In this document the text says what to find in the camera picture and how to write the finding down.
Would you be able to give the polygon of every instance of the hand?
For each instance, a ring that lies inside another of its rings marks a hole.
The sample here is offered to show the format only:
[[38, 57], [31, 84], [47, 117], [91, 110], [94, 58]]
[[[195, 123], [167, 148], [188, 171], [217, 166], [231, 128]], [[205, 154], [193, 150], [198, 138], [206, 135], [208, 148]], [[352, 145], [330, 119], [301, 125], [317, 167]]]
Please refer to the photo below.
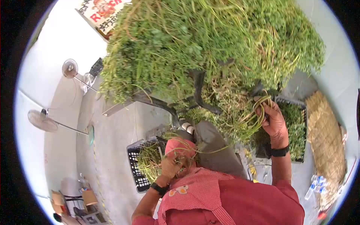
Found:
[[[285, 148], [289, 145], [289, 135], [279, 106], [275, 102], [272, 102], [272, 108], [270, 108], [270, 106], [268, 106], [265, 102], [263, 102], [262, 105], [264, 107], [265, 113], [269, 117], [269, 121], [264, 118], [261, 125], [270, 136], [271, 148]], [[256, 113], [260, 115], [260, 107], [256, 109]]]
[[174, 157], [165, 157], [161, 160], [161, 175], [169, 178], [169, 181], [180, 171], [183, 164], [174, 162]]

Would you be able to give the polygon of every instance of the black wristwatch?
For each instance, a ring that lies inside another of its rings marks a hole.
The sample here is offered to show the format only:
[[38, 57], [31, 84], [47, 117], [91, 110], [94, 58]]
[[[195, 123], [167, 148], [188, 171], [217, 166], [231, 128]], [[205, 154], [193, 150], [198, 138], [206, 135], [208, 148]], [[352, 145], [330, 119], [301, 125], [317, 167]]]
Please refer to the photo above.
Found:
[[155, 182], [152, 183], [150, 185], [151, 188], [155, 189], [159, 195], [162, 197], [164, 197], [164, 195], [166, 194], [167, 190], [169, 189], [170, 185], [167, 185], [165, 187], [160, 187], [159, 185], [157, 185]]
[[271, 154], [271, 156], [274, 156], [274, 157], [283, 157], [286, 155], [286, 153], [288, 153], [289, 150], [290, 150], [290, 148], [288, 145], [285, 148], [271, 149], [270, 154]]

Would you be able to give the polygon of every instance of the harvested greens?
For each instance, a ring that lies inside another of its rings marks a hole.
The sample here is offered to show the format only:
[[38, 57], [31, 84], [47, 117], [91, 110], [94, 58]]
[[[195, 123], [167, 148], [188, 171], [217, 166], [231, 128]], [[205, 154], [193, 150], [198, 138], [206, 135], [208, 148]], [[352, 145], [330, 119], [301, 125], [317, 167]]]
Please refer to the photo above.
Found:
[[278, 102], [289, 133], [291, 160], [302, 159], [305, 151], [306, 124], [301, 106]]
[[230, 142], [257, 131], [248, 92], [284, 87], [295, 68], [324, 63], [324, 44], [293, 0], [133, 0], [119, 14], [107, 47], [100, 90], [124, 102], [151, 90], [169, 103], [193, 95], [189, 70], [206, 71], [202, 98], [222, 109], [184, 116], [208, 120]]
[[160, 175], [161, 156], [158, 149], [158, 143], [153, 143], [150, 146], [144, 146], [139, 151], [137, 158], [139, 164], [139, 171], [143, 174], [150, 183], [154, 182]]

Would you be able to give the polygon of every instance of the sign board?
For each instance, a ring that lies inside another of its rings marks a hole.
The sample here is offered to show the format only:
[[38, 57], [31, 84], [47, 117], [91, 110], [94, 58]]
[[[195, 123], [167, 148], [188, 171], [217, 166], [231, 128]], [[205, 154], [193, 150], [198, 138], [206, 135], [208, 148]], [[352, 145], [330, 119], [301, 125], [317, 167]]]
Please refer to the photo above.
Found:
[[131, 0], [82, 0], [77, 10], [105, 35], [114, 28], [117, 14]]

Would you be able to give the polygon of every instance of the yellow tape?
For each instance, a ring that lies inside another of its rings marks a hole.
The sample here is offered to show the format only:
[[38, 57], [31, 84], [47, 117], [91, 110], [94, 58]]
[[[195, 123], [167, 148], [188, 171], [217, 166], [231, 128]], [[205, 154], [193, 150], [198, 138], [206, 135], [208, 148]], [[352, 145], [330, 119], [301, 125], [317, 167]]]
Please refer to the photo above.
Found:
[[101, 186], [100, 186], [100, 180], [99, 180], [99, 175], [98, 175], [98, 169], [96, 167], [96, 154], [95, 154], [95, 140], [94, 140], [94, 143], [93, 143], [93, 153], [94, 153], [94, 161], [95, 161], [95, 171], [96, 171], [96, 182], [98, 184], [98, 187], [99, 187], [99, 194], [100, 194], [100, 197], [101, 197], [101, 202], [102, 202], [102, 206], [104, 208], [104, 211], [105, 211], [105, 214], [108, 216], [108, 222], [110, 225], [113, 225], [112, 221], [110, 220], [110, 211], [108, 211], [105, 207], [105, 199], [103, 197], [103, 194], [102, 194], [102, 190], [101, 190]]

